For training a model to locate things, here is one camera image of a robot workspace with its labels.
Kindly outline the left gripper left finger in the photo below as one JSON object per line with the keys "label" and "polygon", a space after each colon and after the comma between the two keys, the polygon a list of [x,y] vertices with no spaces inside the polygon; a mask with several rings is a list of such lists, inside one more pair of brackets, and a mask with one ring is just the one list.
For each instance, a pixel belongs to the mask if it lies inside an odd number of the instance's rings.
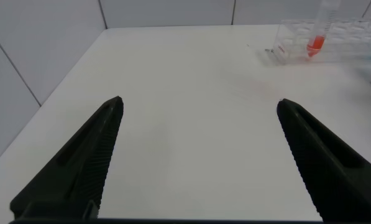
{"label": "left gripper left finger", "polygon": [[104,102],[12,199],[14,218],[97,218],[123,112],[121,97]]}

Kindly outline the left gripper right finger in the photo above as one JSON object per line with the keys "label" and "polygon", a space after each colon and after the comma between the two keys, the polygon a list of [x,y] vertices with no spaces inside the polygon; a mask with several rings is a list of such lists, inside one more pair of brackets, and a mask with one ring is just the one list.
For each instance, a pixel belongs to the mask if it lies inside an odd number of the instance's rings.
{"label": "left gripper right finger", "polygon": [[317,212],[327,223],[371,223],[371,163],[294,101],[277,116]]}

